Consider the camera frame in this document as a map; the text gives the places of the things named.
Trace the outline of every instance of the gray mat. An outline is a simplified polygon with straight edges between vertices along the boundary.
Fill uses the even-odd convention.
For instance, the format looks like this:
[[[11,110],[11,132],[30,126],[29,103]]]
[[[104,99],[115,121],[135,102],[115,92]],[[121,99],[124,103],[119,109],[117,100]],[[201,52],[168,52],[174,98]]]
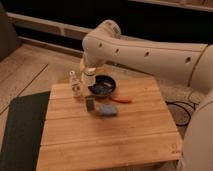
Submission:
[[[0,171],[36,170],[49,92],[11,101],[2,150]]]

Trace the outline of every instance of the wooden plank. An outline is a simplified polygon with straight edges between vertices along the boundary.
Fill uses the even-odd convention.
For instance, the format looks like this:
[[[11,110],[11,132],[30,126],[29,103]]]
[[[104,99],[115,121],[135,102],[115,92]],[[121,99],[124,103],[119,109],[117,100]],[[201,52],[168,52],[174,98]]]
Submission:
[[[37,171],[97,170],[178,160],[178,133],[42,146]]]
[[[113,140],[116,137],[134,137],[177,132],[172,117],[166,110],[120,113],[117,117],[88,116],[47,120],[41,145],[64,144],[81,141]]]
[[[1,151],[1,148],[2,148],[2,143],[3,143],[3,138],[4,138],[4,131],[5,131],[6,122],[7,122],[7,116],[8,116],[8,109],[5,110],[0,115],[0,151]]]
[[[160,92],[143,93],[133,97],[132,104],[116,103],[111,100],[95,101],[96,109],[99,105],[105,103],[115,104],[119,113],[128,114],[129,112],[150,112],[155,109],[156,111],[166,111],[165,103],[162,101]],[[50,100],[46,120],[49,119],[65,119],[88,116],[84,99],[57,99]]]
[[[127,79],[127,80],[117,80],[116,81],[117,91],[122,95],[135,96],[138,93],[147,92],[147,91],[158,91],[159,88],[156,84],[156,81],[152,77],[145,77],[142,79]],[[71,86],[69,84],[55,84],[52,86],[50,99],[67,99],[73,98],[71,91]]]

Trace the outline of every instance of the tiled floor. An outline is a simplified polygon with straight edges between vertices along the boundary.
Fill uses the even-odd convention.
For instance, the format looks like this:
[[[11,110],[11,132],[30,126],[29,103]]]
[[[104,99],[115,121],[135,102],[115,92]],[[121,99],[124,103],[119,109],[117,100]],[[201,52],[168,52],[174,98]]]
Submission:
[[[17,96],[50,90],[51,85],[66,78],[70,70],[79,73],[79,62],[80,59],[77,57],[24,44],[0,63],[0,147],[10,100]],[[106,65],[104,68],[115,79],[147,76],[116,66]],[[176,85],[168,80],[157,80],[165,100],[188,101],[192,91],[190,88]],[[191,98],[199,102],[203,95],[195,92]],[[181,111],[174,110],[172,113],[181,115]],[[173,165],[167,163],[161,170],[166,168],[173,168]],[[153,169],[137,167],[126,170],[151,171]]]

